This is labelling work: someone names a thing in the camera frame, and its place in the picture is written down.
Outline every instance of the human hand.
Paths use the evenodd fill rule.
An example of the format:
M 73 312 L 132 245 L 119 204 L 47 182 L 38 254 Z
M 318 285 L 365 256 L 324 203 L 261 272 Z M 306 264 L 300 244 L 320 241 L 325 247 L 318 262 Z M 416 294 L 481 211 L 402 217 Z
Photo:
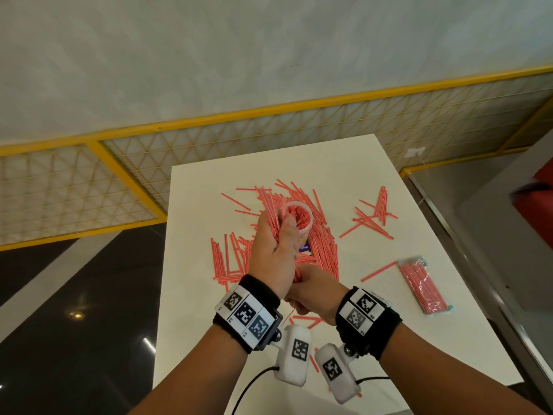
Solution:
M 301 316 L 315 312 L 329 325 L 336 325 L 336 311 L 349 288 L 315 265 L 298 265 L 301 282 L 291 285 L 285 301 Z
M 282 300 L 294 279 L 295 255 L 299 246 L 300 232 L 292 215 L 284 215 L 277 243 L 269 217 L 263 211 L 257 222 L 248 274 L 265 283 Z

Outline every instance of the tabletop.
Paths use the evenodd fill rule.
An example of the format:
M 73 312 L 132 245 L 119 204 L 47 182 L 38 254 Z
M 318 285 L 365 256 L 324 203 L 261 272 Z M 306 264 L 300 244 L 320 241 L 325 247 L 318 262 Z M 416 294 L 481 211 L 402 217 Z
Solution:
M 221 193 L 258 213 L 263 207 L 255 192 L 236 188 L 265 186 L 279 191 L 280 188 L 274 187 L 277 178 L 286 183 L 293 181 L 306 193 L 316 190 L 328 227 L 336 238 L 340 282 L 346 286 L 363 286 L 384 297 L 409 328 L 460 361 L 503 384 L 522 381 L 386 153 L 371 134 L 173 167 L 154 386 L 209 328 L 213 308 L 225 293 L 225 287 L 213 280 L 210 238 L 222 244 L 225 254 L 225 233 L 234 232 L 248 239 L 254 234 L 251 224 L 256 223 L 257 218 L 235 212 L 240 207 Z M 353 226 L 354 207 L 359 206 L 359 199 L 375 203 L 381 186 L 388 191 L 388 211 L 398 216 L 397 220 L 387 219 L 385 226 L 394 239 L 366 227 L 338 238 Z M 371 214 L 366 206 L 363 211 Z M 414 255 L 426 259 L 428 272 L 448 304 L 454 307 L 452 311 L 425 315 L 397 267 L 390 267 L 361 283 L 367 274 Z M 291 307 L 282 302 L 279 311 L 287 315 Z M 315 347 L 320 348 L 328 342 L 341 343 L 336 329 L 324 323 L 314 327 L 312 332 Z M 277 350 L 271 346 L 251 354 L 227 413 L 249 380 L 272 366 L 276 355 Z M 385 375 L 370 356 L 357 359 L 351 368 L 358 378 Z M 279 382 L 270 373 L 265 374 L 245 395 L 239 413 L 300 414 L 316 410 L 328 414 L 383 415 L 407 408 L 388 380 L 363 383 L 362 397 L 340 406 L 322 375 L 310 366 L 308 380 L 302 388 Z

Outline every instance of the wall socket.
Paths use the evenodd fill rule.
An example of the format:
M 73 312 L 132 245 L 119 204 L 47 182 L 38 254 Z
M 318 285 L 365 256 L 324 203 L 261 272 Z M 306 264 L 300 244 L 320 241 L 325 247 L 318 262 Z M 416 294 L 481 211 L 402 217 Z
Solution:
M 426 147 L 410 148 L 407 150 L 407 153 L 405 154 L 405 158 L 408 159 L 409 157 L 420 156 L 424 153 L 425 150 L 426 150 Z

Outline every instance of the wristband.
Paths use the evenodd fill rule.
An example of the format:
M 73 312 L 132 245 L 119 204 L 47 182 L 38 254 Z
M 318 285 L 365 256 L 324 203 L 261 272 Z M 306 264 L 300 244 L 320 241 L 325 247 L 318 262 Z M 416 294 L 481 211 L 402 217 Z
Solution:
M 402 319 L 375 293 L 354 286 L 336 312 L 336 329 L 342 341 L 360 356 L 380 360 L 382 352 Z
M 213 323 L 228 332 L 250 354 L 272 340 L 282 315 L 278 296 L 263 282 L 245 275 L 239 285 L 223 296 L 215 307 Z

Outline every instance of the textured wall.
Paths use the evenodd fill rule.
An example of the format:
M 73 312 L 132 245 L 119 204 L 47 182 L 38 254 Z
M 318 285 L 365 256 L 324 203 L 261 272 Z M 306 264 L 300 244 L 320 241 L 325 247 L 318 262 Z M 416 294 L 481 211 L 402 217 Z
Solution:
M 553 62 L 553 0 L 0 0 L 0 144 Z

